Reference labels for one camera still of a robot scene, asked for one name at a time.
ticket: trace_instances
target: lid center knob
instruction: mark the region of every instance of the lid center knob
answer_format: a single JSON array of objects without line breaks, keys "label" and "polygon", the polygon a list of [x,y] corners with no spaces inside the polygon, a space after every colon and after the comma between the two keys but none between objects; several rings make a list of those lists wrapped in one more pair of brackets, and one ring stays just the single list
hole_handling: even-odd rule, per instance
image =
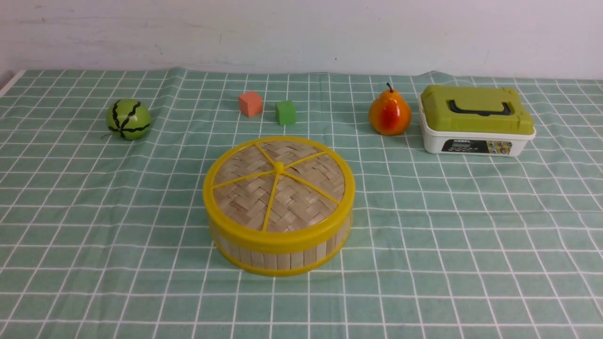
[{"label": "lid center knob", "polygon": [[278,176],[285,172],[285,164],[281,161],[277,161],[274,163],[274,173]]}]

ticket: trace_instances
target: label sticker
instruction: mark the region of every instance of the label sticker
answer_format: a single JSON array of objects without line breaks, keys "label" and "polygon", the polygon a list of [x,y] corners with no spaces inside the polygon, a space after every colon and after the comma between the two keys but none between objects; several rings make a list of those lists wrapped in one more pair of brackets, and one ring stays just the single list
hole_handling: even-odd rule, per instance
[{"label": "label sticker", "polygon": [[510,141],[448,139],[442,152],[508,155],[512,146]]}]

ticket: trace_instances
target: box handle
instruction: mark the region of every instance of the box handle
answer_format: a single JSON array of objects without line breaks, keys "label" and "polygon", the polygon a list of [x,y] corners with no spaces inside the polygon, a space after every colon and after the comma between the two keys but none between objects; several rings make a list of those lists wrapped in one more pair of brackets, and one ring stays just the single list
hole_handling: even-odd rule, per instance
[{"label": "box handle", "polygon": [[454,100],[448,101],[448,107],[451,111],[455,113],[464,113],[464,114],[477,114],[480,116],[489,116],[489,115],[511,115],[511,109],[507,103],[502,103],[503,109],[500,111],[488,111],[488,110],[465,110],[460,109]]}]

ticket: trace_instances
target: bamboo steamer basket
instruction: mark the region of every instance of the bamboo steamer basket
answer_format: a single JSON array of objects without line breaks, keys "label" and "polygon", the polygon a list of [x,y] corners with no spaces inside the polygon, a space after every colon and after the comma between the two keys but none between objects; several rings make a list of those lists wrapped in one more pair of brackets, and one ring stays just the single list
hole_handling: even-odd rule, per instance
[{"label": "bamboo steamer basket", "polygon": [[352,171],[336,152],[291,136],[231,149],[203,183],[218,250],[265,276],[305,273],[332,259],[352,226],[354,192]]}]

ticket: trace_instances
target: green box lid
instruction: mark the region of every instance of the green box lid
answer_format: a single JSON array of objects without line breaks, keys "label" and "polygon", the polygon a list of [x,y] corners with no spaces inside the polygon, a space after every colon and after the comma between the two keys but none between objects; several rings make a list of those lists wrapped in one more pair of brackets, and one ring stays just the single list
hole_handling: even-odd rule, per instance
[{"label": "green box lid", "polygon": [[534,121],[513,88],[429,85],[421,94],[436,131],[531,135]]}]

